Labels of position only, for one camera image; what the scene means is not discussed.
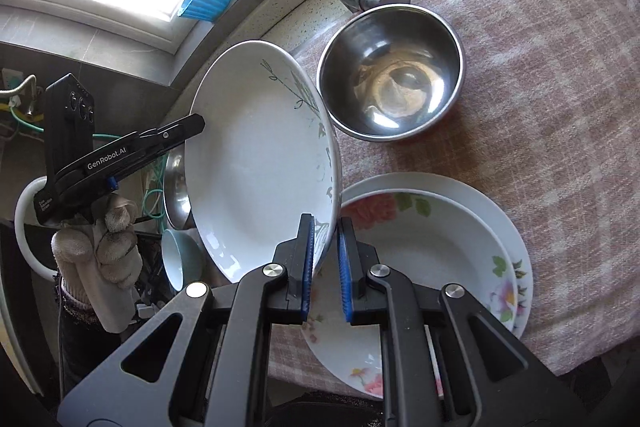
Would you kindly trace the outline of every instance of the dish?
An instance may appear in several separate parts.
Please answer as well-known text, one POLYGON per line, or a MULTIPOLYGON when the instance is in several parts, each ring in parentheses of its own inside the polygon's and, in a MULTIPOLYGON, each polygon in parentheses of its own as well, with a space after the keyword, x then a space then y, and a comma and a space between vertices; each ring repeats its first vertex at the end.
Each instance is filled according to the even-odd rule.
POLYGON ((162 181, 162 199, 166 210, 166 219, 175 230, 188 230, 195 227, 191 202, 184 180, 184 143, 169 151, 162 181))
POLYGON ((340 208, 334 129, 314 84, 287 52, 247 41, 207 71, 191 107, 204 131, 186 142, 185 173, 200 237, 222 273, 239 281, 316 219, 314 267, 340 208))
MULTIPOLYGON (((508 254, 491 229, 464 206, 437 194, 402 188, 350 197, 342 213, 352 218, 358 240, 376 247, 381 263, 429 287, 459 282, 505 327, 513 328, 516 277, 508 254)), ((314 277, 303 334, 318 360, 337 378, 381 396, 378 327, 351 327, 344 321, 334 248, 314 277)))
POLYGON ((341 131, 391 141, 440 121, 460 95, 465 69, 462 42, 446 20, 420 6, 386 4, 329 40, 317 85, 341 131))
POLYGON ((342 193, 342 201, 344 204, 348 204, 366 192, 383 188, 393 190, 414 188, 450 198, 466 206, 495 232, 507 251, 516 274, 518 311, 512 333, 520 338, 529 320, 533 301, 533 270, 527 247, 509 216, 479 190, 453 178, 430 172, 391 172, 372 176, 346 188, 342 193))

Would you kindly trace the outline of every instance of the ceramic cup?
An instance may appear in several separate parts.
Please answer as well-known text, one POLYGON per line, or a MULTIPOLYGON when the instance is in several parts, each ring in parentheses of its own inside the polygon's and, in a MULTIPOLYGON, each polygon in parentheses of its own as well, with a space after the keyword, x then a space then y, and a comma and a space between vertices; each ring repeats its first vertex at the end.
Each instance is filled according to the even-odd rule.
POLYGON ((162 262, 166 276, 176 291, 197 281, 202 274, 202 252, 188 232, 164 230, 162 262))

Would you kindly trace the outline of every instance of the plate rim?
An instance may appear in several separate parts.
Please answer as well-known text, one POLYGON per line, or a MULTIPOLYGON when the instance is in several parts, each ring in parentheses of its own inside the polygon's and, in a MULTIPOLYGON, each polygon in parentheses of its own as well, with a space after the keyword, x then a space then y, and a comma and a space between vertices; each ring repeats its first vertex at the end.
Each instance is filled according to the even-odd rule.
MULTIPOLYGON (((202 80, 198 85, 198 89, 196 90, 196 93, 193 97, 193 101, 191 102, 191 108, 190 108, 189 114, 193 114, 194 106, 196 105, 196 101, 198 100, 198 95, 200 94, 200 90, 202 89, 202 86, 205 84, 205 82, 210 81, 210 78, 213 75, 212 70, 215 67, 215 65, 220 60, 222 60, 223 57, 228 58, 227 55, 237 53, 238 49, 240 48, 245 48, 248 46, 256 46, 256 45, 264 48, 268 48, 280 54, 283 60, 287 62, 288 66, 293 71, 295 71, 295 73, 300 76, 300 78, 306 84, 306 86, 310 88, 311 95, 314 101, 316 102, 316 106, 318 107, 318 115, 322 122, 322 125, 324 126, 324 131, 327 136, 329 156, 330 156, 329 160, 331 163, 332 177, 334 179, 334 181, 332 182, 332 203, 331 203, 331 213, 330 213, 330 219, 329 219, 329 229, 333 230, 335 228, 335 225, 338 219, 338 214, 340 214, 340 208, 342 206, 341 204, 342 202, 342 163, 341 163, 341 158, 340 158, 340 153, 338 148, 338 142, 335 136, 335 129, 334 129, 334 126, 332 125, 329 114, 327 113, 327 109, 324 106, 324 102, 322 101, 322 98, 318 93, 318 90, 316 89, 316 84, 313 81, 311 81, 306 71, 303 70, 302 66, 300 66, 298 62, 295 60, 295 58, 293 58, 288 52, 286 52, 284 49, 277 46, 276 44, 273 44, 272 42, 262 41, 259 39, 243 41, 231 46, 228 50, 224 51, 223 54, 220 55, 220 57, 216 58, 216 60, 213 61, 212 65, 210 65, 209 69, 207 70, 207 73, 205 73, 204 76, 202 77, 202 80)), ((188 147, 189 147, 189 140, 185 142, 185 149, 184 149, 184 174, 185 174, 185 182, 187 185, 187 192, 189 191, 189 181, 188 181, 189 176, 187 174, 189 170, 188 147)), ((199 228, 196 212, 193 211, 193 203, 191 204, 191 211, 193 213, 193 219, 196 223, 196 227, 199 228)), ((203 241, 203 243, 205 246, 205 250, 207 251, 207 254, 211 258, 213 263, 216 265, 216 267, 224 274, 226 279, 230 283, 238 282, 242 278, 242 275, 244 275, 244 273, 242 273, 242 275, 240 275, 239 277, 237 273, 234 273, 230 277, 227 274, 228 270, 222 269, 220 266, 218 266, 218 263, 216 263, 215 257, 210 253, 209 248, 207 248, 206 241, 203 241)), ((315 261, 314 266, 317 266, 322 261, 322 259, 326 255, 326 252, 329 249, 330 244, 331 244, 331 235, 328 235, 327 240, 325 241, 324 247, 322 248, 322 251, 318 255, 318 259, 314 260, 315 261)))
MULTIPOLYGON (((495 201, 493 201, 491 198, 489 198, 485 194, 482 194, 482 192, 480 192, 476 188, 473 188, 471 185, 465 184, 465 183, 463 183, 463 182, 461 182, 459 180, 456 180, 454 178, 449 178, 448 176, 442 176, 440 174, 434 174, 432 172, 386 172, 386 173, 383 173, 383 174, 377 174, 375 176, 370 176, 368 178, 364 178, 363 180, 361 180, 359 182, 356 182, 356 183, 350 185, 349 187, 345 188, 345 190, 343 190, 343 192, 342 192, 342 206, 346 206, 347 204, 351 203, 351 201, 356 200, 356 198, 360 199, 360 198, 364 197, 368 192, 376 192, 377 190, 380 190, 380 187, 376 188, 375 190, 372 190, 372 189, 367 188, 367 187, 369 187, 369 185, 372 184, 372 183, 381 182, 382 181, 382 183, 384 184, 384 188, 386 188, 388 190, 403 190, 404 188, 413 188, 413 189, 417 189, 417 190, 424 190, 426 192, 433 192, 434 194, 437 194, 437 195, 439 195, 441 197, 448 198, 448 199, 454 201, 455 203, 464 206, 469 212, 471 212, 471 213, 475 214, 476 216, 478 216, 478 219, 480 219, 485 224, 485 226, 487 226, 487 228, 492 230, 492 232, 494 232, 495 235, 498 235, 498 233, 495 232, 494 229, 489 227, 489 225, 484 221, 484 219, 482 219, 481 215, 479 215, 478 213, 476 213, 472 209, 468 208, 466 206, 466 204, 463 204, 462 202, 458 201, 455 198, 452 198, 449 195, 439 193, 433 187, 431 187, 431 188, 427 188, 427 187, 424 187, 424 186, 417 187, 418 184, 424 184, 424 180, 425 179, 427 179, 427 180, 431 179, 431 180, 434 180, 434 181, 438 181, 440 183, 442 183, 443 180, 444 180, 447 184, 458 185, 458 187, 462 188, 463 190, 468 191, 469 194, 472 194, 475 198, 479 198, 484 203, 489 204, 490 208, 492 208, 492 211, 496 212, 496 215, 500 217, 500 219, 505 223, 505 225, 509 229, 511 229, 511 232, 512 233, 515 232, 514 239, 517 237, 517 241, 516 242, 518 244, 518 247, 522 250, 522 252, 521 252, 522 253, 522 264, 523 264, 522 267, 523 267, 523 269, 528 269, 528 273, 530 274, 530 284, 527 287, 527 295, 529 296, 529 298, 527 300, 529 301, 529 306, 527 308, 525 308, 524 314, 521 315, 521 318, 519 320, 521 326, 518 326, 517 330, 516 330, 516 324, 515 324, 517 319, 518 319, 517 314, 516 314, 516 321, 514 321, 513 334, 517 338, 520 338, 522 336, 524 330, 525 330, 525 327, 526 327, 527 323, 528 323, 529 315, 530 315, 530 311, 531 311, 530 303, 533 301, 533 297, 534 297, 533 270, 532 270, 532 266, 531 266, 529 251, 527 250, 527 247, 524 244, 524 240, 522 239, 522 236, 520 235, 520 232, 518 231, 518 229, 515 226, 515 224, 513 223, 513 221, 505 213, 505 211, 503 211, 500 208, 500 206, 498 206, 498 204, 495 203, 495 201)), ((510 261, 512 263, 517 262, 518 259, 514 259, 514 256, 511 254, 510 249, 507 248, 507 245, 504 244, 503 240, 499 236, 498 236, 498 238, 500 239, 500 242, 503 245, 503 248, 505 249, 510 261)), ((314 346, 316 344, 313 344, 313 343, 310 342, 308 334, 306 334, 306 332, 304 330, 302 330, 302 329, 301 329, 301 333, 302 333, 303 338, 305 339, 305 342, 306 342, 307 346, 309 347, 311 352, 314 354, 316 359, 318 359, 318 362, 320 362, 323 367, 325 367, 332 375, 334 375, 335 378, 337 378, 338 380, 342 381, 346 385, 352 387, 353 389, 356 389, 357 391, 360 391, 361 393, 365 393, 365 394, 368 394, 369 396, 373 396, 373 397, 379 397, 377 395, 373 395, 371 393, 367 393, 366 391, 363 391, 362 389, 358 389, 357 387, 355 387, 354 385, 352 385, 348 381, 345 381, 342 378, 339 378, 337 375, 335 375, 329 369, 329 367, 325 366, 324 363, 321 362, 320 358, 318 357, 318 355, 316 354, 316 351, 314 349, 314 346)))
MULTIPOLYGON (((375 176, 369 176, 368 178, 364 178, 363 180, 360 180, 359 182, 355 182, 354 184, 349 185, 349 187, 345 188, 345 190, 342 191, 342 204, 348 204, 349 201, 353 198, 355 198, 356 196, 351 195, 352 192, 356 192, 356 194, 362 190, 363 187, 366 187, 368 184, 372 183, 372 182, 378 182, 380 180, 387 182, 387 183, 394 183, 394 181, 396 179, 398 179, 400 183, 406 184, 406 183, 410 183, 411 180, 414 180, 418 178, 418 182, 419 183, 423 183, 425 179, 429 179, 432 178, 434 180, 437 180, 439 182, 444 182, 444 183, 449 183, 449 184, 454 184, 454 185, 458 185, 458 187, 462 188, 463 190, 467 190, 470 194, 474 195, 474 197, 481 199, 482 201, 484 201, 484 203, 489 204, 490 207, 492 207, 492 210, 497 211, 497 214, 500 215, 500 218, 504 218, 504 222, 505 225, 511 229, 511 232, 514 232, 514 238, 517 237, 516 241, 518 243, 518 247, 522 248, 522 261, 523 264, 526 264, 526 267, 529 269, 529 274, 530 274, 530 278, 531 278, 531 284, 529 285, 529 287, 527 287, 527 294, 529 295, 529 301, 533 302, 533 297, 535 295, 534 293, 534 277, 533 277, 533 268, 531 266, 531 259, 529 256, 529 251, 527 250, 527 246, 524 243, 524 240, 522 239, 522 235, 520 234, 520 231, 518 230, 518 228, 515 226, 515 224, 513 223, 513 221, 510 219, 510 217, 507 215, 507 213, 502 210, 500 208, 500 206, 495 203, 494 200, 492 200, 490 197, 488 197, 487 195, 483 194, 482 192, 480 192, 480 190, 477 190, 476 188, 473 188, 471 185, 468 185, 464 182, 461 182, 460 180, 457 180, 455 178, 450 178, 449 176, 443 176, 441 174, 435 174, 434 172, 419 172, 419 171, 406 171, 406 172, 385 172, 383 174, 376 174, 375 176)), ((433 190, 432 188, 425 188, 425 187, 421 187, 420 190, 426 190, 428 192, 435 192, 435 190, 433 190)), ((450 196, 445 196, 444 194, 442 194, 442 196, 449 198, 453 201, 455 201, 456 203, 462 204, 462 206, 466 205, 464 203, 460 203, 459 201, 455 200, 454 198, 451 198, 450 196)), ((482 220, 482 222, 484 222, 484 219, 482 218, 481 215, 479 215, 477 212, 472 211, 474 214, 476 214, 478 216, 479 219, 482 220)), ((507 254, 510 254, 510 251, 508 250, 507 246, 504 244, 504 241, 500 239, 500 241, 503 243, 504 249, 507 251, 507 254)), ((511 255, 509 255, 509 258, 511 259, 511 262, 514 263, 516 260, 514 260, 511 255)), ((522 336, 522 334, 524 333, 524 330, 527 326, 527 323, 529 322, 529 315, 531 312, 531 306, 529 305, 527 308, 525 308, 525 312, 523 315, 521 315, 521 320, 520 322, 522 323, 522 326, 518 326, 516 329, 516 326, 514 326, 514 335, 517 338, 520 338, 522 336)))

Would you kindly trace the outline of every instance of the electrical outlet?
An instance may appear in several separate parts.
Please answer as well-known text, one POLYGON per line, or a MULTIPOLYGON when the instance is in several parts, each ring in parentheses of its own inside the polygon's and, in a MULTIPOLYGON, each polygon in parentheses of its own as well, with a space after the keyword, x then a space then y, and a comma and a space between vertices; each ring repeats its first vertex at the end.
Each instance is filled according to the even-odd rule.
POLYGON ((20 86, 23 80, 24 73, 21 71, 2 68, 2 84, 4 85, 4 89, 14 89, 14 87, 20 86))

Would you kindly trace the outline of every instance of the floral plate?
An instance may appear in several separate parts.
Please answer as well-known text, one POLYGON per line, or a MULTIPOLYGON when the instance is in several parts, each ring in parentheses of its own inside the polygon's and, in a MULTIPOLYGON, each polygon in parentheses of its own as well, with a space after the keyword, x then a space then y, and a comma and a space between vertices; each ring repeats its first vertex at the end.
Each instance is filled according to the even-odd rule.
MULTIPOLYGON (((463 284, 512 330, 516 276, 498 237, 449 198, 401 190, 344 194, 342 214, 353 219, 358 240, 374 245, 381 263, 416 283, 434 288, 463 284)), ((309 318, 302 327, 310 349, 331 373, 357 390, 382 395, 378 327, 345 323, 335 244, 314 277, 309 318)))
POLYGON ((518 311, 513 325, 513 334, 520 338, 529 320, 531 302, 533 301, 533 270, 527 247, 520 237, 520 232, 511 222, 509 216, 490 198, 463 182, 439 174, 391 172, 372 176, 351 185, 342 192, 342 204, 346 206, 351 201, 375 190, 410 188, 433 192, 466 206, 500 238, 509 255, 518 283, 518 311))

